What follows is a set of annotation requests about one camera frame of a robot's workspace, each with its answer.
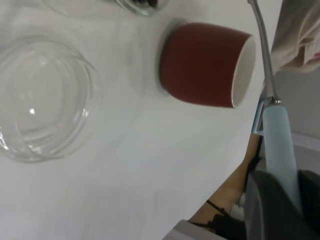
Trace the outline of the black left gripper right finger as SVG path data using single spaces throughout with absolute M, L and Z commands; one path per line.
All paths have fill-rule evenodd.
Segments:
M 299 240 L 320 239 L 320 176 L 310 170 L 298 172 L 302 215 L 298 215 Z

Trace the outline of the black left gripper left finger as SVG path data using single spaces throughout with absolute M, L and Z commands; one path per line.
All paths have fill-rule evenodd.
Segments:
M 281 185 L 269 173 L 248 177 L 244 207 L 248 240 L 302 240 L 302 216 Z

